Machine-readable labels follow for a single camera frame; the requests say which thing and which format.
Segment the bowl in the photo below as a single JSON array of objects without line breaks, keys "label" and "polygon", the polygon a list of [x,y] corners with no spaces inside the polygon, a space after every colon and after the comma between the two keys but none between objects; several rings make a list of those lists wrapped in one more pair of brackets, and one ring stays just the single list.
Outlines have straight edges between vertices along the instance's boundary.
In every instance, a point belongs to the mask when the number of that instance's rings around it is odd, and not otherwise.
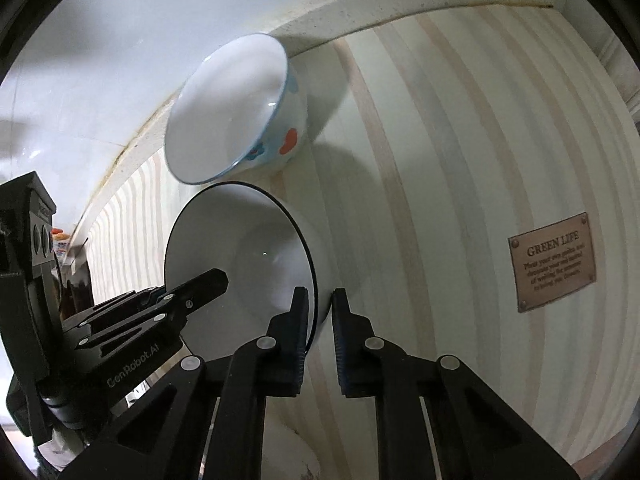
[{"label": "bowl", "polygon": [[167,290],[213,267],[226,272],[229,285],[188,317],[182,338],[191,352],[217,359],[263,336],[271,317],[289,310],[296,286],[309,294],[310,348],[335,283],[322,240],[297,212],[243,182],[222,182],[199,192],[169,236]]},{"label": "bowl", "polygon": [[185,184],[281,168],[306,134],[306,92],[282,44],[243,36],[205,59],[169,114],[164,152]]}]

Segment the screw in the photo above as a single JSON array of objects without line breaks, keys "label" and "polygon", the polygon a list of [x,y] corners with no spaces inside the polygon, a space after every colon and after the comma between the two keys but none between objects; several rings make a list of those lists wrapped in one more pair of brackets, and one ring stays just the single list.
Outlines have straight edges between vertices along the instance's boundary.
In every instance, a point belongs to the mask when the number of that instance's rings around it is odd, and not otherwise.
[{"label": "screw", "polygon": [[457,370],[460,367],[460,361],[453,355],[445,355],[440,359],[440,366],[447,370]]},{"label": "screw", "polygon": [[369,350],[381,350],[385,345],[385,340],[380,339],[379,337],[368,337],[364,342],[364,346],[366,346]]},{"label": "screw", "polygon": [[276,340],[269,335],[263,335],[260,339],[258,339],[258,341],[255,342],[255,345],[260,350],[268,350],[269,348],[273,348],[274,346],[276,346]]},{"label": "screw", "polygon": [[183,370],[187,370],[190,372],[191,370],[197,370],[200,367],[200,359],[195,355],[190,355],[189,357],[185,357],[181,362],[180,366]]}]

